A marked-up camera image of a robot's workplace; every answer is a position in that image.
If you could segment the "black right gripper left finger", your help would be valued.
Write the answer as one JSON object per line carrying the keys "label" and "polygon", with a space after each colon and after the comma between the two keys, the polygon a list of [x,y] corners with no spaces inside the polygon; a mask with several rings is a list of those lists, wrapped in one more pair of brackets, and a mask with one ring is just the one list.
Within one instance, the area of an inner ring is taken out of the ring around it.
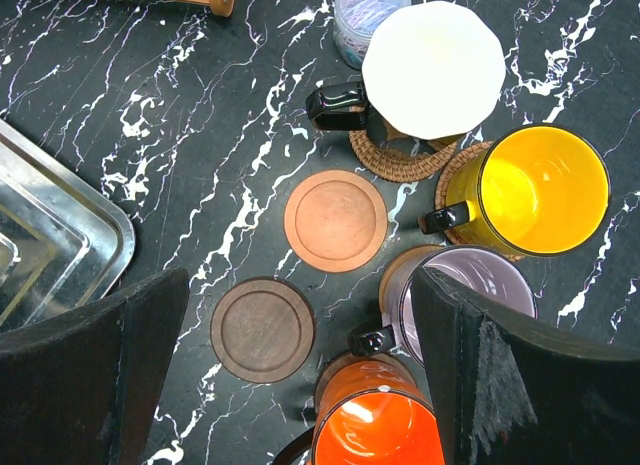
{"label": "black right gripper left finger", "polygon": [[2,334],[2,463],[141,463],[188,301],[176,267]]}

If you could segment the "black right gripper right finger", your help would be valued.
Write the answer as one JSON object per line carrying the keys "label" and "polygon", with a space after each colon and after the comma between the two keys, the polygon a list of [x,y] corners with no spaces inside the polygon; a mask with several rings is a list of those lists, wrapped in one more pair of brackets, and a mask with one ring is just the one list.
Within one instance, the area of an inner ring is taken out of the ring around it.
{"label": "black right gripper right finger", "polygon": [[635,464],[639,354],[513,311],[425,267],[410,280],[449,464]]}

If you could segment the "purple mug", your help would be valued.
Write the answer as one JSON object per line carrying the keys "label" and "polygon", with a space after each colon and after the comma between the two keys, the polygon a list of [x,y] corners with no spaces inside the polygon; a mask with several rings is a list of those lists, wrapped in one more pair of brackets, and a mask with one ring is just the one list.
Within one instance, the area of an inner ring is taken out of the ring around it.
{"label": "purple mug", "polygon": [[425,267],[435,268],[519,313],[538,316],[529,283],[507,258],[480,246],[443,247],[406,262],[393,274],[385,293],[381,323],[362,325],[348,335],[348,348],[353,355],[369,357],[401,348],[419,365],[424,364],[413,315],[417,300],[411,296],[410,282],[413,272]]}

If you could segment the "dark wooden coaster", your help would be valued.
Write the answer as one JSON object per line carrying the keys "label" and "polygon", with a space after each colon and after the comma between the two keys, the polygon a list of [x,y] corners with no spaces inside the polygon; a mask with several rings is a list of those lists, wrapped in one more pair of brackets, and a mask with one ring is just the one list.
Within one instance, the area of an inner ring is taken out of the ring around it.
{"label": "dark wooden coaster", "polygon": [[410,370],[407,366],[405,366],[399,360],[393,358],[388,353],[380,353],[376,354],[372,357],[357,357],[351,354],[350,352],[344,352],[338,356],[336,356],[333,360],[328,362],[324,368],[322,369],[319,378],[315,385],[314,391],[314,411],[316,414],[319,413],[320,402],[322,399],[322,395],[324,390],[327,387],[328,382],[344,367],[351,365],[353,363],[365,361],[365,360],[378,360],[385,364],[395,366],[400,370],[400,375],[402,378],[409,381],[414,386],[417,385],[416,380],[411,374]]}
{"label": "dark wooden coaster", "polygon": [[275,383],[295,373],[315,338],[310,303],[286,281],[258,277],[232,287],[215,306],[210,325],[213,350],[234,376]]}

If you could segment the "orange-red mug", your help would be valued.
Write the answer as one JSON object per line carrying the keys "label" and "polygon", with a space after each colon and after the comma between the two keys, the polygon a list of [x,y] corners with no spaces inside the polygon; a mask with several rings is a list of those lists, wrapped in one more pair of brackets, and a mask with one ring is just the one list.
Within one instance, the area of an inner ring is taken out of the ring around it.
{"label": "orange-red mug", "polygon": [[314,427],[287,445],[275,464],[443,464],[435,414],[395,366],[365,360],[327,384]]}

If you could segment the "light wooden coaster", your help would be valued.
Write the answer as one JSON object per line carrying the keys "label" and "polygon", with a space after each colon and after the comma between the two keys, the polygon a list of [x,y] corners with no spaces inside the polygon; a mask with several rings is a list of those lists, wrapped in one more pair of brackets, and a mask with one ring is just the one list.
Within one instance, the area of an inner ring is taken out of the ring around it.
{"label": "light wooden coaster", "polygon": [[387,235],[382,195],[354,172],[315,173],[292,191],[284,210],[289,246],[306,264],[328,273],[369,262]]}
{"label": "light wooden coaster", "polygon": [[393,274],[406,262],[415,258],[424,258],[430,253],[434,253],[442,249],[442,245],[421,245],[407,249],[396,256],[386,267],[379,284],[378,305],[381,313],[385,312],[385,293],[389,287],[389,283]]}

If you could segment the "woven rattan coaster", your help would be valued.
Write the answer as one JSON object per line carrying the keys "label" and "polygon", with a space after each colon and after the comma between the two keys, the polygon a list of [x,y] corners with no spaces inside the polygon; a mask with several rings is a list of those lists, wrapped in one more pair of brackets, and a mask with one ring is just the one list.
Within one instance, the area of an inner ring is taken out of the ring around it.
{"label": "woven rattan coaster", "polygon": [[[489,149],[492,144],[493,141],[485,141],[469,145],[451,158],[451,160],[443,168],[436,185],[434,198],[434,207],[436,209],[445,206],[447,188],[454,174],[467,162],[471,161],[476,156],[479,156],[482,151]],[[471,244],[471,242],[465,241],[454,229],[445,230],[443,233],[448,241],[453,245]],[[524,256],[520,255],[505,254],[504,256],[512,262],[516,262],[525,258]]]}
{"label": "woven rattan coaster", "polygon": [[366,169],[384,180],[408,183],[426,179],[443,169],[453,157],[462,135],[428,140],[435,152],[415,156],[395,148],[380,148],[366,131],[350,131],[348,137],[354,154]]}

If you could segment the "yellow mug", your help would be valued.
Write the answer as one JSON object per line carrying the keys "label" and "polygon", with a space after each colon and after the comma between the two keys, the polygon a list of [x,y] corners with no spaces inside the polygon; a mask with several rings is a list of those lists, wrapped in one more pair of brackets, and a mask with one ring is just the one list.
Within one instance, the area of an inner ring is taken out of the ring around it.
{"label": "yellow mug", "polygon": [[595,234],[610,195],[605,162],[588,140],[553,124],[529,124],[463,165],[445,206],[418,223],[426,235],[454,229],[503,254],[549,257]]}

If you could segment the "black white mug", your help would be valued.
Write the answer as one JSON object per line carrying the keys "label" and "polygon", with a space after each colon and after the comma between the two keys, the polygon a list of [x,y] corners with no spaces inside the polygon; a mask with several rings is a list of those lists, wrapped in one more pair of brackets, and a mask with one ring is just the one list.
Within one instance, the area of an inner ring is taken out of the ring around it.
{"label": "black white mug", "polygon": [[471,9],[446,1],[401,8],[373,33],[359,81],[306,99],[316,129],[357,131],[374,108],[406,135],[464,134],[494,110],[506,76],[500,40]]}

